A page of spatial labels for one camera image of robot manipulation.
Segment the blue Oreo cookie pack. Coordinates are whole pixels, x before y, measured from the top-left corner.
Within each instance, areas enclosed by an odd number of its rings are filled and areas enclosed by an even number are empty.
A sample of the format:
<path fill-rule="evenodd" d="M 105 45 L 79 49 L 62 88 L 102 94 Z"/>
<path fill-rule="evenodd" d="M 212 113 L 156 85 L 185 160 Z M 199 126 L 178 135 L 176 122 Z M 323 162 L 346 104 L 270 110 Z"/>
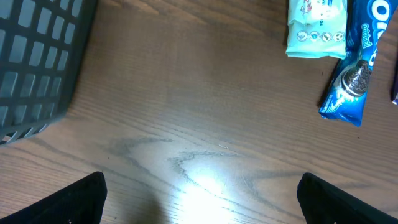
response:
<path fill-rule="evenodd" d="M 397 8 L 397 0 L 355 0 L 349 4 L 346 57 L 335 68 L 319 114 L 361 126 L 377 44 Z"/>

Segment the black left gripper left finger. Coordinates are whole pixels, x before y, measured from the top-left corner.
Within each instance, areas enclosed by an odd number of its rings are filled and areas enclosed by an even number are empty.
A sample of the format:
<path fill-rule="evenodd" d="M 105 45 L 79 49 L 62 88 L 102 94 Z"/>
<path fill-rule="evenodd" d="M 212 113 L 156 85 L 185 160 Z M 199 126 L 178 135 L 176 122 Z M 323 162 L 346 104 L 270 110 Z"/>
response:
<path fill-rule="evenodd" d="M 104 174 L 94 172 L 16 213 L 1 218 L 1 224 L 99 224 L 106 196 Z"/>

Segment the red purple tissue pack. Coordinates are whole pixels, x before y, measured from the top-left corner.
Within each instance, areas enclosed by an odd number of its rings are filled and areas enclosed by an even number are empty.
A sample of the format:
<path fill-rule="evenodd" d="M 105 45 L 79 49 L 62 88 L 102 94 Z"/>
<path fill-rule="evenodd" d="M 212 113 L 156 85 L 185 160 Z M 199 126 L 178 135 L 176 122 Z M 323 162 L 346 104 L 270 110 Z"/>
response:
<path fill-rule="evenodd" d="M 394 83 L 391 91 L 391 101 L 394 105 L 398 105 L 398 65 L 396 65 Z"/>

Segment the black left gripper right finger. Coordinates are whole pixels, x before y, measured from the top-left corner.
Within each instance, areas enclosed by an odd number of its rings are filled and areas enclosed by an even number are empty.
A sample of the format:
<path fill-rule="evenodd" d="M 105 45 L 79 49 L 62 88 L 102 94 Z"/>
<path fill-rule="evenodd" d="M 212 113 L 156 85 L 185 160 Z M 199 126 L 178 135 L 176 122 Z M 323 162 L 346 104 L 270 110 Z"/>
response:
<path fill-rule="evenodd" d="M 309 172 L 298 184 L 297 199 L 308 224 L 397 223 L 396 218 Z"/>

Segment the mint green snack pack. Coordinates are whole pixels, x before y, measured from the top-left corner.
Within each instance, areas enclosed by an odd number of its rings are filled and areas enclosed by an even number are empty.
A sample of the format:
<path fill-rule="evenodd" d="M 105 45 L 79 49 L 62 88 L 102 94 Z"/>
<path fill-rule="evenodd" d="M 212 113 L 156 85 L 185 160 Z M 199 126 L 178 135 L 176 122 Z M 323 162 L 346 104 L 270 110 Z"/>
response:
<path fill-rule="evenodd" d="M 286 54 L 346 57 L 347 0 L 290 0 Z"/>

